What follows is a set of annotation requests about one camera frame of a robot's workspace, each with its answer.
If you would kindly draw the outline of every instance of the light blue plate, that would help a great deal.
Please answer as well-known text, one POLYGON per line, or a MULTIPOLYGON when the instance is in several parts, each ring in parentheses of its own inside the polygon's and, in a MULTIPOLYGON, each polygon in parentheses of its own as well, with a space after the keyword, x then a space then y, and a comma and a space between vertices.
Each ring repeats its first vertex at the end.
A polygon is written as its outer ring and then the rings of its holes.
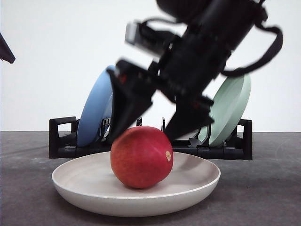
POLYGON ((108 66, 98 77, 81 114, 77 130, 77 145, 79 147, 97 141, 101 136, 102 119, 111 117, 113 91, 107 69, 115 70, 115 66, 108 66))

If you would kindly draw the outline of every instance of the gray table surface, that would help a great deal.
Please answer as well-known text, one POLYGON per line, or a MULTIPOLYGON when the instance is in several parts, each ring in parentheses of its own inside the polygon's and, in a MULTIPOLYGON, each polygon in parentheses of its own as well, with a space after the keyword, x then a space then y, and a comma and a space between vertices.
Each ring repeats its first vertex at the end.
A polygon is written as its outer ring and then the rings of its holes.
POLYGON ((199 204, 147 218, 81 210, 55 190, 47 132, 1 132, 1 226, 301 226, 301 133, 254 133, 253 161, 212 160, 222 175, 199 204))

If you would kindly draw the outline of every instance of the white background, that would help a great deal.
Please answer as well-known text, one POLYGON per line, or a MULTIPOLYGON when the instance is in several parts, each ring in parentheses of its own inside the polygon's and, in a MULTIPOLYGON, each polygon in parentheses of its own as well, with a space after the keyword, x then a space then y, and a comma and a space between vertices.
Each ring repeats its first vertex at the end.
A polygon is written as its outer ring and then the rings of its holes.
MULTIPOLYGON (((301 2, 267 0, 267 24, 285 34, 281 53, 252 73, 244 118, 254 131, 301 131, 301 2)), ((124 43, 126 23, 165 16, 155 0, 2 0, 1 33, 16 56, 1 63, 1 130, 48 130, 50 118, 80 118, 101 71, 120 57, 147 68, 151 56, 124 43)), ((185 30, 174 28, 179 34, 185 30)), ((228 68, 261 56, 274 36, 253 28, 228 61, 228 68)), ((213 97, 224 77, 206 89, 213 97)), ((159 92, 143 124, 160 127, 175 106, 159 92)))

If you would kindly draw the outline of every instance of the green plate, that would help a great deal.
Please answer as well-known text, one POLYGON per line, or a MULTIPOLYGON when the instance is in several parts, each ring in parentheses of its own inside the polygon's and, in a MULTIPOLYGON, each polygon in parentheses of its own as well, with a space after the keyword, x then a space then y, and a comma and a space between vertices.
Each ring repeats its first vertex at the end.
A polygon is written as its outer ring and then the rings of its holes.
MULTIPOLYGON (((214 119, 211 125, 209 146, 220 146, 237 126, 243 115, 251 92, 249 75, 238 78, 228 77, 221 85, 213 100, 210 116, 214 119)), ((203 127, 198 139, 203 141, 207 127, 203 127)))

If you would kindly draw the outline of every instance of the dish rack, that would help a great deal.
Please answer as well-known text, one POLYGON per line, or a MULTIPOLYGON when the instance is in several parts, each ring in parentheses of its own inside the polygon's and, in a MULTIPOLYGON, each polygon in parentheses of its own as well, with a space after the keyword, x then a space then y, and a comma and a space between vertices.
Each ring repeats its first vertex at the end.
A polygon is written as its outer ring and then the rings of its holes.
MULTIPOLYGON (((78 147, 76 144, 77 128, 80 119, 76 117, 64 117, 49 120, 49 158, 78 158, 89 154, 107 152, 111 145, 107 142, 105 128, 110 125, 111 119, 103 119, 100 134, 103 134, 96 142, 78 147), (71 123, 71 131, 59 136, 58 126, 71 123)), ((142 117, 137 119, 136 126, 142 126, 142 117)), ((165 129, 165 119, 162 118, 161 130, 165 129)), ((197 139, 201 129, 198 129, 192 138, 197 139)), ((177 139, 171 142, 173 151, 195 155, 204 159, 226 159, 226 160, 252 160, 253 159, 253 136, 252 120, 240 119, 232 133, 219 147, 210 147, 211 125, 207 128, 207 136, 201 145, 192 146, 190 139, 177 139), (243 135, 237 134, 238 125, 243 126, 243 135)))

